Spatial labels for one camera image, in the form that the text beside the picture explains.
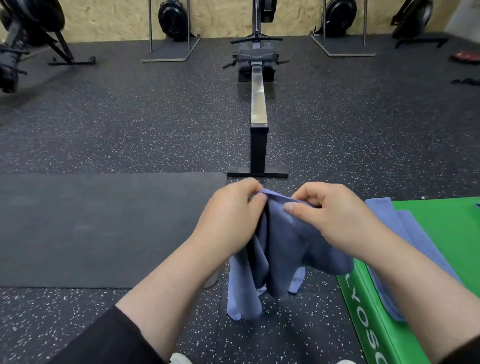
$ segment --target black exercise mat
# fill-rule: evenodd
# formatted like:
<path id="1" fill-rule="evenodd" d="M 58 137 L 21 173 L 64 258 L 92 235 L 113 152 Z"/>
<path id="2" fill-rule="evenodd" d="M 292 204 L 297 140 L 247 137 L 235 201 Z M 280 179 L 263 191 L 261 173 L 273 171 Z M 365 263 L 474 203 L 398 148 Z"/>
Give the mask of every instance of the black exercise mat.
<path id="1" fill-rule="evenodd" d="M 130 288 L 189 237 L 223 173 L 0 175 L 0 286 Z"/>

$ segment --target wooden wall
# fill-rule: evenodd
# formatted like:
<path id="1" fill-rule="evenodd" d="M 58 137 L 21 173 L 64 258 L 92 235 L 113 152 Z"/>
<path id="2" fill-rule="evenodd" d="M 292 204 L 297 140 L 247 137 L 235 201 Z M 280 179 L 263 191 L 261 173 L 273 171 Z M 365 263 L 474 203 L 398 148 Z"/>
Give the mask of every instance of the wooden wall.
<path id="1" fill-rule="evenodd" d="M 163 38 L 157 20 L 161 0 L 153 2 L 154 38 Z M 392 16 L 404 0 L 369 0 L 368 33 L 390 33 Z M 460 0 L 434 0 L 428 31 L 443 31 Z M 147 0 L 60 0 L 67 19 L 64 35 L 70 42 L 148 38 Z M 263 25 L 269 35 L 307 35 L 320 23 L 322 0 L 278 0 L 275 20 Z M 362 32 L 363 0 L 349 29 Z M 191 0 L 192 31 L 202 37 L 234 37 L 251 33 L 252 0 Z M 3 28 L 0 36 L 5 36 Z"/>

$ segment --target gray towel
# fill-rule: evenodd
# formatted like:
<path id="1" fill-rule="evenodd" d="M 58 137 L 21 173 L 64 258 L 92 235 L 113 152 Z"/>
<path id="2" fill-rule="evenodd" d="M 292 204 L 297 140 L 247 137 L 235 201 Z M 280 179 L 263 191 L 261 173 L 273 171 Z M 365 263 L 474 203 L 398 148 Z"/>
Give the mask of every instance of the gray towel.
<path id="1" fill-rule="evenodd" d="M 462 283 L 455 271 L 448 264 L 442 253 L 438 251 L 435 244 L 432 243 L 427 233 L 423 231 L 420 224 L 415 220 L 410 211 L 395 211 L 389 197 L 372 198 L 365 201 L 365 203 L 390 230 L 409 242 L 410 245 L 430 258 L 430 260 L 450 276 Z M 385 310 L 395 321 L 405 321 L 400 309 L 390 296 L 386 285 L 377 277 L 373 269 L 368 267 L 368 270 Z"/>
<path id="2" fill-rule="evenodd" d="M 238 311 L 246 319 L 262 314 L 257 289 L 266 285 L 272 297 L 287 294 L 300 266 L 336 275 L 353 270 L 351 256 L 332 247 L 312 225 L 284 211 L 286 202 L 298 201 L 269 190 L 261 193 L 268 196 L 268 203 L 257 230 L 247 246 L 229 260 L 227 312 Z"/>

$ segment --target speckled rubber flooring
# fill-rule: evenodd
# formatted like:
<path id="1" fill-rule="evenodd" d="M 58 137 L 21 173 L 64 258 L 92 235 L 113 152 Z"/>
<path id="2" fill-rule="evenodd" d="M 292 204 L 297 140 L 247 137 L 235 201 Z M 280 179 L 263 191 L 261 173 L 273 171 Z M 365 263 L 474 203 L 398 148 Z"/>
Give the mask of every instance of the speckled rubber flooring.
<path id="1" fill-rule="evenodd" d="M 274 84 L 265 85 L 267 161 L 291 194 L 307 181 L 345 183 L 362 198 L 480 195 L 480 68 L 447 61 L 479 45 L 393 49 L 329 59 L 308 37 L 286 37 Z M 236 82 L 227 39 L 202 39 L 184 63 L 142 64 L 146 42 L 72 47 L 98 65 L 22 64 L 16 95 L 0 96 L 1 173 L 225 171 L 248 163 L 250 85 Z M 262 296 L 257 322 L 226 315 L 226 269 L 199 298 L 179 351 L 195 363 L 364 363 L 334 277 L 308 270 L 300 292 Z M 125 291 L 0 288 L 3 364 L 43 363 Z"/>

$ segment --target white sneaker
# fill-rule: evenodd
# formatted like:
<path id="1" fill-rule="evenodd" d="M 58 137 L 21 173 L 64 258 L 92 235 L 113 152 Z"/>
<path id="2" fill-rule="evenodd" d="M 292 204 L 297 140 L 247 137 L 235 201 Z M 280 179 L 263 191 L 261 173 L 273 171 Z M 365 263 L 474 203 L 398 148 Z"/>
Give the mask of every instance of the white sneaker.
<path id="1" fill-rule="evenodd" d="M 183 354 L 180 354 L 179 352 L 174 352 L 172 354 L 172 357 L 170 358 L 170 363 L 171 364 L 192 364 L 189 358 L 187 358 Z"/>

